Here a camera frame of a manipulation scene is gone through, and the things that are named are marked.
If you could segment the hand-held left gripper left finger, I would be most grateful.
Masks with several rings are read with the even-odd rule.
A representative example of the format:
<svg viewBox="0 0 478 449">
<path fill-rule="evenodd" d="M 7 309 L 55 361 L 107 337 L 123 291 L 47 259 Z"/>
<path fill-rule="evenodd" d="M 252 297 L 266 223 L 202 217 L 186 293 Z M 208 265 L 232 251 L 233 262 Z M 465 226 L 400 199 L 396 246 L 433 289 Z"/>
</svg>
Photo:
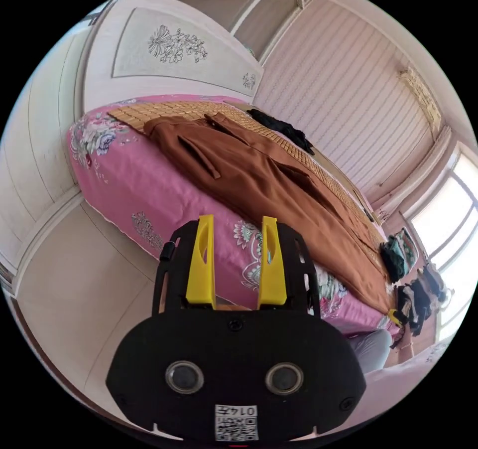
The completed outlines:
<svg viewBox="0 0 478 449">
<path fill-rule="evenodd" d="M 200 216 L 186 289 L 189 304 L 215 304 L 214 216 Z"/>
</svg>

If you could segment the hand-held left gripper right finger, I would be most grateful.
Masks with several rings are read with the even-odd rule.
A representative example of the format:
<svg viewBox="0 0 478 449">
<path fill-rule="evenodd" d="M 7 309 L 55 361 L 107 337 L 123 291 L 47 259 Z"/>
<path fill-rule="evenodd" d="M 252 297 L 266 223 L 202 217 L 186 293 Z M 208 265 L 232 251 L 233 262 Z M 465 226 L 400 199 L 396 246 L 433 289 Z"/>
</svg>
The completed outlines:
<svg viewBox="0 0 478 449">
<path fill-rule="evenodd" d="M 258 305 L 284 305 L 287 300 L 286 279 L 277 219 L 262 219 L 262 253 Z"/>
</svg>

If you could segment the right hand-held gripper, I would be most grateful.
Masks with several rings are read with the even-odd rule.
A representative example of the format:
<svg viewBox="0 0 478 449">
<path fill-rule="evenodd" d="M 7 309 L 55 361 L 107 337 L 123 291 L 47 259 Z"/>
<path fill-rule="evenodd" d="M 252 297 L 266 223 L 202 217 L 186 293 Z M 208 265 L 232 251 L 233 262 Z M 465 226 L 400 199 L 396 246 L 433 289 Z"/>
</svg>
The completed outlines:
<svg viewBox="0 0 478 449">
<path fill-rule="evenodd" d="M 388 318 L 397 326 L 410 326 L 412 336 L 419 336 L 424 322 L 436 309 L 438 297 L 423 279 L 396 288 L 397 308 L 391 309 Z"/>
</svg>

